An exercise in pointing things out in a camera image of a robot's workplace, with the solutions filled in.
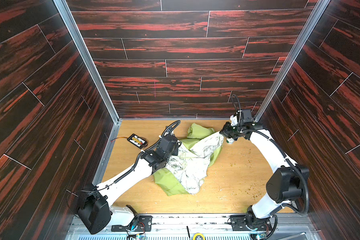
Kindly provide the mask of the green Snoopy zip jacket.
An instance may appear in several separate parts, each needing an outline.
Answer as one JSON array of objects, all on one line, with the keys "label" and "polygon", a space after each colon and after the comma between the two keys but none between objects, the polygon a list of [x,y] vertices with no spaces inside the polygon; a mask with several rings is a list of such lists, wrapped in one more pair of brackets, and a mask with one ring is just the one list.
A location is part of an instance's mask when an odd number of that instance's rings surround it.
[{"label": "green Snoopy zip jacket", "polygon": [[195,195],[221,153],[225,138],[213,128],[193,123],[188,135],[182,139],[177,156],[170,157],[166,166],[154,173],[155,183],[172,195]]}]

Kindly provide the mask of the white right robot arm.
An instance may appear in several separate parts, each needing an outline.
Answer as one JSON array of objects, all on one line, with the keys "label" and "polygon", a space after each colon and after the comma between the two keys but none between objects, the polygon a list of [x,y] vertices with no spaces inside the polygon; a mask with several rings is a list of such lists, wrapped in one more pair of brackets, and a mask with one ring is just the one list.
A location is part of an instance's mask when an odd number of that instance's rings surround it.
[{"label": "white right robot arm", "polygon": [[266,183],[267,193],[247,209],[247,228],[261,230],[270,223],[271,217],[284,208],[290,208],[302,216],[308,213],[309,169],[290,158],[268,130],[253,123],[233,126],[227,122],[220,133],[230,142],[240,137],[249,140],[259,149],[273,172]]}]

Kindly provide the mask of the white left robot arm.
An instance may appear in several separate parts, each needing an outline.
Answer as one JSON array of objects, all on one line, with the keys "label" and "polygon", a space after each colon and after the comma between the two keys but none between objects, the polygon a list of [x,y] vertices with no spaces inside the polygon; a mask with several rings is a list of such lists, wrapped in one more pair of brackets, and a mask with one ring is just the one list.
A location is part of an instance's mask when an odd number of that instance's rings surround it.
[{"label": "white left robot arm", "polygon": [[138,155],[131,168],[121,172],[98,187],[89,184],[79,193],[75,209],[90,234],[94,235],[110,226],[136,226],[138,214],[130,206],[113,207],[113,203],[132,186],[166,166],[178,148],[164,151],[160,148],[147,150]]}]

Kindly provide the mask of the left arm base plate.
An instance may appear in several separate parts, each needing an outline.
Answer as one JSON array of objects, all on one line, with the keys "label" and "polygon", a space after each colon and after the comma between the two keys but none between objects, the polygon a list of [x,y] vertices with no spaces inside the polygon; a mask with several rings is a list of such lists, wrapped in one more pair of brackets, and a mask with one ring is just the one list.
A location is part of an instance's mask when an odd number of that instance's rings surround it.
[{"label": "left arm base plate", "polygon": [[111,232],[150,232],[152,229],[153,216],[137,215],[126,226],[112,225]]}]

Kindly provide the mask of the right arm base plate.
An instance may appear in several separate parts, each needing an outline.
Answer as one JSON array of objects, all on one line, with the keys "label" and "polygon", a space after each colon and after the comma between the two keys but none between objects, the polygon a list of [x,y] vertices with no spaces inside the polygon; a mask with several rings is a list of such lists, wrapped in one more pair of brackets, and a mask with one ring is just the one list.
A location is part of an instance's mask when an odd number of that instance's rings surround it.
[{"label": "right arm base plate", "polygon": [[258,219],[252,215],[231,215],[228,224],[233,231],[270,232],[273,229],[269,218]]}]

